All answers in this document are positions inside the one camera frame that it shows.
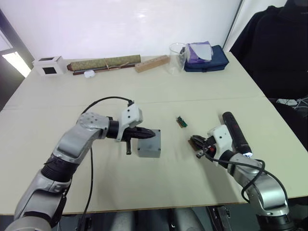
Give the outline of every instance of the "table surface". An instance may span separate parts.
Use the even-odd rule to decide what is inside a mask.
[[[228,58],[230,64],[227,67],[229,68],[215,73],[216,83],[212,79],[213,73],[203,73],[204,79],[209,76],[212,81],[210,81],[212,85],[209,90],[216,94],[216,97],[210,99],[202,98],[208,95],[206,89],[203,91],[204,94],[196,93],[190,89],[191,85],[185,92],[176,94],[172,89],[178,87],[178,82],[174,83],[170,80],[168,80],[169,86],[153,82],[151,87],[151,90],[157,85],[158,89],[169,87],[170,94],[160,91],[161,95],[167,96],[168,101],[163,101],[160,94],[152,96],[147,94],[146,97],[142,97],[138,89],[132,87],[128,97],[133,96],[132,99],[142,109],[144,122],[141,126],[161,129],[161,156],[160,158],[138,157],[135,139],[132,139],[132,155],[125,154],[125,143],[116,143],[111,139],[95,141],[93,144],[94,187],[89,212],[244,202],[240,194],[241,187],[227,174],[226,170],[216,167],[205,158],[197,159],[187,142],[191,135],[206,137],[208,130],[221,124],[221,115],[226,111],[231,111],[236,117],[254,152],[254,158],[263,159],[266,162],[266,169],[282,181],[288,196],[307,195],[308,185],[295,183],[295,179],[307,173],[307,151],[248,74],[244,75],[241,67],[235,67],[239,66],[239,63],[234,57],[228,54]],[[149,83],[145,80],[142,84],[135,81],[155,76],[154,69],[151,71],[152,75],[146,72],[133,74],[131,70],[127,70],[130,74],[125,75],[126,71],[118,70],[100,73],[87,81],[98,81],[95,79],[100,77],[108,80],[110,76],[116,77],[114,73],[119,72],[119,75],[122,73],[127,77],[127,83],[137,84],[138,88],[144,90],[143,86],[149,87]],[[217,94],[218,91],[213,91],[213,89],[228,89],[219,79],[219,73],[229,78],[238,79],[238,76],[241,76],[246,85],[232,85],[233,91],[223,91],[223,98]],[[185,80],[185,77],[190,76],[195,78],[191,73],[183,73],[181,78]],[[198,81],[207,85],[201,76],[200,73],[196,73]],[[74,86],[81,86],[82,79],[82,76],[74,77],[73,82],[78,81]],[[108,91],[108,95],[117,95],[121,92],[120,89],[127,88],[125,85],[115,87],[114,81],[105,80],[105,82],[104,88]],[[45,94],[42,89],[38,91],[35,87],[30,87],[30,83],[44,86]],[[108,96],[104,91],[101,96],[98,96],[97,92],[92,91],[92,87],[96,89],[97,86],[91,84],[89,87],[85,81],[86,87],[83,92],[87,92],[84,94],[88,95],[87,102],[80,96],[76,101],[71,97],[65,97],[65,103],[57,105],[52,97],[55,96],[55,101],[60,100],[57,93],[58,90],[61,94],[65,92],[64,88],[57,82],[52,84],[52,80],[49,85],[42,83],[43,81],[40,81],[32,72],[17,90],[14,98],[0,112],[0,174],[2,175],[0,184],[3,189],[9,189],[0,191],[0,214],[14,213],[18,200],[34,175],[42,168],[42,164],[64,132],[75,124],[84,106],[97,98]],[[239,89],[243,86],[247,91],[245,93],[242,91],[240,95]],[[70,85],[66,85],[67,95],[75,90],[72,90]],[[121,101],[102,102],[93,107],[92,111],[117,118],[125,107],[126,104]],[[179,115],[188,127],[179,127],[176,122],[176,117]],[[74,175],[64,212],[82,212],[89,188],[90,155],[86,156]]]

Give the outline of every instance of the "clear glass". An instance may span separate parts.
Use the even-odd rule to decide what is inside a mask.
[[[167,70],[172,75],[178,75],[183,69],[186,60],[185,43],[173,43],[169,46],[170,61]]]

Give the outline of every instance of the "gray box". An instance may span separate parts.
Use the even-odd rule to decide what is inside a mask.
[[[155,136],[149,139],[138,140],[138,155],[139,157],[159,158],[161,145],[160,145],[160,130],[152,129]]]

